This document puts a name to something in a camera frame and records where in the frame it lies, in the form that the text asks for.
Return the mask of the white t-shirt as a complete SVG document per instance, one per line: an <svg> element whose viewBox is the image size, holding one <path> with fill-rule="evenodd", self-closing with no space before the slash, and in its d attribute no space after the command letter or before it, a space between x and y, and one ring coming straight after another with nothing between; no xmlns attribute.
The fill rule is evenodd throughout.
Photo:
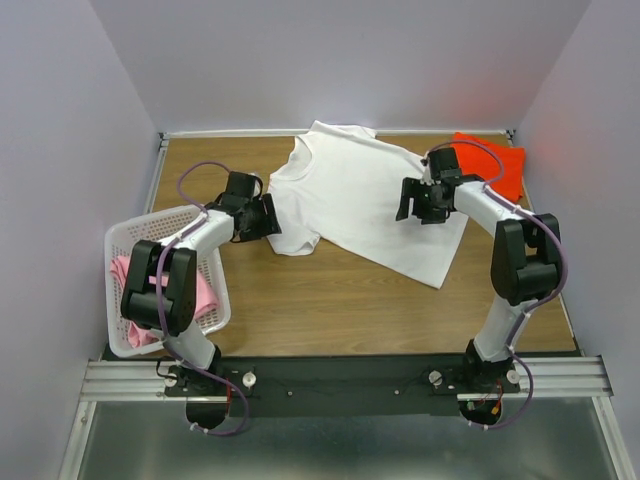
<svg viewBox="0 0 640 480"><path fill-rule="evenodd" d="M439 225L398 221L402 182L423 172L419 155L385 143L373 129L320 121L296 136L287 163L271 174L281 227L269 236L280 255L310 255L321 239L413 280L442 287L467 218Z"/></svg>

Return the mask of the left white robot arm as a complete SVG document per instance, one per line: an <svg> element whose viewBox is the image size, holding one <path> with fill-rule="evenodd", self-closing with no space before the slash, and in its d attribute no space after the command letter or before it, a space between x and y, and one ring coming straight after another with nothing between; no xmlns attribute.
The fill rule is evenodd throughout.
<svg viewBox="0 0 640 480"><path fill-rule="evenodd" d="M222 380L218 347L196 325L198 265L226 243L281 232L272 196L254 175L231 171L225 190L197 207L190 223L162 240L140 240L130 254L120 303L122 316L160 334L164 348L189 368L187 382L201 395Z"/></svg>

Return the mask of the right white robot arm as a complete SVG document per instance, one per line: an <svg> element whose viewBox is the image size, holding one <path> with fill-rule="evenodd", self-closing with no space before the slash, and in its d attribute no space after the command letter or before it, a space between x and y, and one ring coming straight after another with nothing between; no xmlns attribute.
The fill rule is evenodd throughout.
<svg viewBox="0 0 640 480"><path fill-rule="evenodd" d="M424 225L437 225L463 213L493 238L495 298L459 370L462 384L480 392L506 376L523 327L537 308L559 295L568 267L558 219L506 199L492 180L463 173L454 146L446 142L428 151L422 177L403 180L396 218L414 216Z"/></svg>

